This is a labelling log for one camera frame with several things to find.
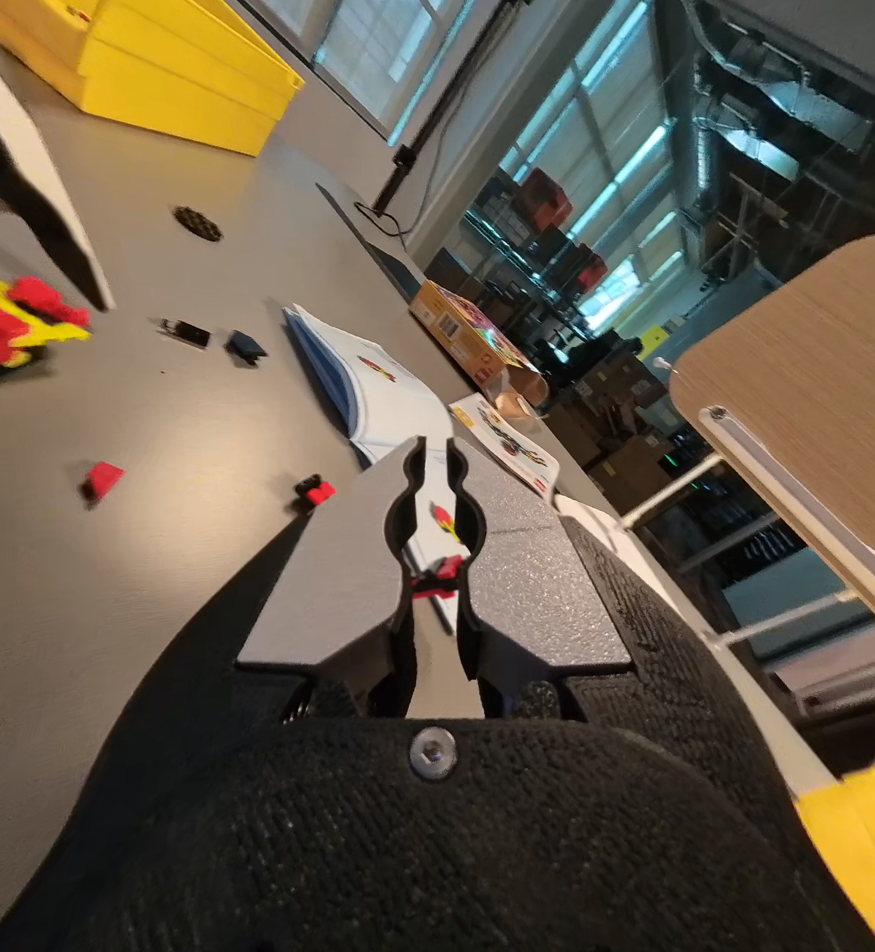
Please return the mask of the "red sloped lego piece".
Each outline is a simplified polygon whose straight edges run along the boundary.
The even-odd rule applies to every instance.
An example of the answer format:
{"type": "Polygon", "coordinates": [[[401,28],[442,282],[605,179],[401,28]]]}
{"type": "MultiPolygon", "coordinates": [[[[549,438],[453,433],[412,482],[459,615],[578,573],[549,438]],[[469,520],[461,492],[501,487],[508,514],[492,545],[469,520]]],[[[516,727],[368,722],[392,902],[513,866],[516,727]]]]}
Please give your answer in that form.
{"type": "Polygon", "coordinates": [[[93,509],[102,503],[125,475],[126,470],[110,463],[101,461],[94,464],[78,486],[79,495],[85,506],[93,509]]]}

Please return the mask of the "wooden book stand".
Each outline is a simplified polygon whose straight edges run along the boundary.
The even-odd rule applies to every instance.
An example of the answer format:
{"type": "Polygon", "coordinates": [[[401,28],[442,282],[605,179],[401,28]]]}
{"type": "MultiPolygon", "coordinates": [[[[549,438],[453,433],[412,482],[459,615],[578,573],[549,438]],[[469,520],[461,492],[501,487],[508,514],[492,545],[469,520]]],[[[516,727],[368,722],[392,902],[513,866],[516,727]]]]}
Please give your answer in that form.
{"type": "MultiPolygon", "coordinates": [[[[847,244],[682,354],[676,408],[875,614],[875,235],[847,244]]],[[[695,768],[761,824],[797,804],[721,665],[764,625],[706,641],[585,527],[563,519],[632,672],[574,677],[578,711],[695,768]]]]}

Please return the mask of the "yellow plastic bin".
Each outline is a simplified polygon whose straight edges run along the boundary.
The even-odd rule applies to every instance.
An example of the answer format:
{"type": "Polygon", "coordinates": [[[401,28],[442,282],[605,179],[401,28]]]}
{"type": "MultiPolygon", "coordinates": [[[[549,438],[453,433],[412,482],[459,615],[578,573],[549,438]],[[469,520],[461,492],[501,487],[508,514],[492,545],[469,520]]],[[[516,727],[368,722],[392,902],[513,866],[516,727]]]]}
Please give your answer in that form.
{"type": "Polygon", "coordinates": [[[796,800],[801,823],[875,934],[875,762],[796,800]]]}
{"type": "Polygon", "coordinates": [[[263,113],[149,65],[120,75],[78,74],[98,2],[0,1],[0,46],[80,111],[149,131],[256,157],[293,101],[263,113]]]}
{"type": "Polygon", "coordinates": [[[149,65],[263,113],[305,87],[225,2],[98,2],[90,18],[77,65],[85,79],[149,65]]]}

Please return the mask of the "orange lego box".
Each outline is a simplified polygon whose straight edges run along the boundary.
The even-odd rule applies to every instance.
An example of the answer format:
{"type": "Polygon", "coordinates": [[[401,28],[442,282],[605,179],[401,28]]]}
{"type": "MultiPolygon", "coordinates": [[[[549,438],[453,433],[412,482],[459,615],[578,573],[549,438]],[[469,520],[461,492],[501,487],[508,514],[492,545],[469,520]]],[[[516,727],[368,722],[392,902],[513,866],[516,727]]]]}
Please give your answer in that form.
{"type": "Polygon", "coordinates": [[[542,417],[550,394],[543,376],[473,303],[426,280],[409,312],[502,417],[542,417]]]}

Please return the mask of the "small white instruction leaflet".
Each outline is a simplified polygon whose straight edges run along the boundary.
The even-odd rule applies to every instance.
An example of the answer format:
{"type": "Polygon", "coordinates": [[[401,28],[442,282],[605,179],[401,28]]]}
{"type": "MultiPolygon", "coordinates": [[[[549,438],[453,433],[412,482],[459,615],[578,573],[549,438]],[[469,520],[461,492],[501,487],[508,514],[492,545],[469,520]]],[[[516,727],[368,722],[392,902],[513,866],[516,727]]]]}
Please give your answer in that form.
{"type": "Polygon", "coordinates": [[[448,410],[491,457],[524,482],[547,504],[552,504],[560,465],[543,447],[519,432],[480,394],[448,405],[448,410]]]}

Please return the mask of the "flat black lego piece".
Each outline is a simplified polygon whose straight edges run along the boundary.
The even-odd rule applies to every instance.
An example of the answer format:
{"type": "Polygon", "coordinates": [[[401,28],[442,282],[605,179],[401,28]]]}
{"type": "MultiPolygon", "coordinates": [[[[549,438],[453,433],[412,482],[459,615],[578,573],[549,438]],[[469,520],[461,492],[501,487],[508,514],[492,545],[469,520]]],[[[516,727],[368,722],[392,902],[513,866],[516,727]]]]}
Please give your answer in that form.
{"type": "Polygon", "coordinates": [[[166,336],[201,350],[208,347],[212,336],[210,331],[182,320],[162,319],[158,327],[166,336]]]}

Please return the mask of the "round black lego piece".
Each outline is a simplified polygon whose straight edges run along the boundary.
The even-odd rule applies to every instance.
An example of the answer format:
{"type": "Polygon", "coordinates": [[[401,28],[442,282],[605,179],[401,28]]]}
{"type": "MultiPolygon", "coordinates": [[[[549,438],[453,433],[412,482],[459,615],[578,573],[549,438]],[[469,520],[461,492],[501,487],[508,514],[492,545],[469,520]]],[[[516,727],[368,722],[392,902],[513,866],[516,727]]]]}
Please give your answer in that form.
{"type": "Polygon", "coordinates": [[[201,212],[180,206],[173,209],[172,215],[182,229],[193,236],[213,244],[222,240],[220,227],[201,212]]]}

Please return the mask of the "storage shelf with bins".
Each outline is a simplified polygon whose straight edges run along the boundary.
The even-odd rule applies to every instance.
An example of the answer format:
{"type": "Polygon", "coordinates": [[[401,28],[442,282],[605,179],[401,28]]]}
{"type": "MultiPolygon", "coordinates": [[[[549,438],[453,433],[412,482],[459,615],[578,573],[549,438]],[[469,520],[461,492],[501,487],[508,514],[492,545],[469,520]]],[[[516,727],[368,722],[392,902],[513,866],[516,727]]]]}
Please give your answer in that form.
{"type": "Polygon", "coordinates": [[[569,236],[572,209],[542,170],[521,182],[498,171],[424,274],[474,304],[521,347],[546,340],[569,351],[591,336],[581,306],[609,273],[594,249],[569,236]]]}

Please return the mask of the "small red black lego piece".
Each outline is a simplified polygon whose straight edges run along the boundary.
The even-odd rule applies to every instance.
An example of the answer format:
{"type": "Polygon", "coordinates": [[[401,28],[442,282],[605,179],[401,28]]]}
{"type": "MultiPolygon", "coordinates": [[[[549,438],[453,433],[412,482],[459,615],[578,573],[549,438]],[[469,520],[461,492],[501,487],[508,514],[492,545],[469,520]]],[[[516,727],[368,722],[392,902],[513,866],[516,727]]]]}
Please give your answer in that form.
{"type": "Polygon", "coordinates": [[[465,559],[453,555],[437,559],[412,578],[412,597],[419,599],[448,600],[458,590],[458,574],[465,559]]]}
{"type": "Polygon", "coordinates": [[[294,494],[294,507],[303,512],[311,512],[334,497],[336,489],[319,473],[314,473],[294,485],[294,494]]]}

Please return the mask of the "pile of cardboard boxes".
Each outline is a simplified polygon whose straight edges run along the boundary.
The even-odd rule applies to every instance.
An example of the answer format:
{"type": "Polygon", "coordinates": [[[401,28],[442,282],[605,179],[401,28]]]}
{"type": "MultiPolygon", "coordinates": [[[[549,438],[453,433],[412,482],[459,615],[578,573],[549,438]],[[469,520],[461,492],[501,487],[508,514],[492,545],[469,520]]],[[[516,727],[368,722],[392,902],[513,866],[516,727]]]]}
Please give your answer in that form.
{"type": "Polygon", "coordinates": [[[608,355],[564,387],[544,421],[622,514],[709,454],[666,384],[631,351],[608,355]]]}

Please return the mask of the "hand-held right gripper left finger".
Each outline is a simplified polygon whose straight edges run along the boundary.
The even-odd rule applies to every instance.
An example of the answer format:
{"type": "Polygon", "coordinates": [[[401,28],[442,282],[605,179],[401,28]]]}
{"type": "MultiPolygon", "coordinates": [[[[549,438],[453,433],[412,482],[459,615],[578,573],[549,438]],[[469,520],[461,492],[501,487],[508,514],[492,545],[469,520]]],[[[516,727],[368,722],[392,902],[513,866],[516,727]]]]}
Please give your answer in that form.
{"type": "Polygon", "coordinates": [[[256,672],[409,700],[418,674],[412,572],[426,442],[405,440],[316,507],[237,657],[256,672]]]}

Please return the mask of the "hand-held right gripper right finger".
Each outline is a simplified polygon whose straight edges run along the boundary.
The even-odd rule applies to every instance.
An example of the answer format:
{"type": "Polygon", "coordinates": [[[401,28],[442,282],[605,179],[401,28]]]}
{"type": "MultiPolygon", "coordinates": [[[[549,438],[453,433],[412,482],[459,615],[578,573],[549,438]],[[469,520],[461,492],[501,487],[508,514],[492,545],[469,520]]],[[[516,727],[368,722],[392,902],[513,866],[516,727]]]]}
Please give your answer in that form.
{"type": "Polygon", "coordinates": [[[479,448],[447,443],[458,571],[456,643],[485,684],[555,682],[632,666],[610,611],[556,510],[479,448]]]}

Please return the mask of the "dark sloped lego piece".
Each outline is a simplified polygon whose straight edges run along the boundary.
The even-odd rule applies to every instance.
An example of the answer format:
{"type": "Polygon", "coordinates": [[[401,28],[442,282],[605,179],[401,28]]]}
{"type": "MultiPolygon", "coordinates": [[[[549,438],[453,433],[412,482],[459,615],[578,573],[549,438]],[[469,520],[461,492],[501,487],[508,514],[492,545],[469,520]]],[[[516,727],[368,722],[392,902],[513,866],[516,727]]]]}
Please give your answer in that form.
{"type": "Polygon", "coordinates": [[[248,334],[234,329],[224,345],[225,351],[237,362],[257,367],[262,359],[268,357],[262,346],[248,334]]]}

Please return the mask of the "metal ventilation duct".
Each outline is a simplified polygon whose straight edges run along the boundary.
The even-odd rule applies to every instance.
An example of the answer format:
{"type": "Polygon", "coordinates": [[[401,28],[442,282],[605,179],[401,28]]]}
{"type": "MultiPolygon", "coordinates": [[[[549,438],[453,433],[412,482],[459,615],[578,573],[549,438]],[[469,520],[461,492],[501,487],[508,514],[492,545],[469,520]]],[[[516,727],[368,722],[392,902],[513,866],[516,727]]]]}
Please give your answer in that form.
{"type": "Polygon", "coordinates": [[[835,243],[840,211],[851,236],[875,232],[872,94],[716,2],[681,6],[693,41],[686,216],[706,226],[734,193],[739,225],[773,218],[809,246],[835,243]]]}

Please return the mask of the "open lego instruction booklet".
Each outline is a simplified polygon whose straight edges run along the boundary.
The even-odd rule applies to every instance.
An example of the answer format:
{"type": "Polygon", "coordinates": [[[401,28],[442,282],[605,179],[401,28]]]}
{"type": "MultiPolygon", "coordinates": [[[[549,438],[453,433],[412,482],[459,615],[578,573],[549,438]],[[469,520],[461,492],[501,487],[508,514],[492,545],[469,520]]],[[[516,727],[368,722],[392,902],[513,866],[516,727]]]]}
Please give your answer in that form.
{"type": "Polygon", "coordinates": [[[444,403],[379,344],[326,324],[298,304],[282,313],[368,465],[411,438],[423,438],[417,530],[403,552],[410,569],[420,575],[447,560],[465,559],[469,552],[456,533],[456,498],[447,470],[454,428],[444,403]]]}

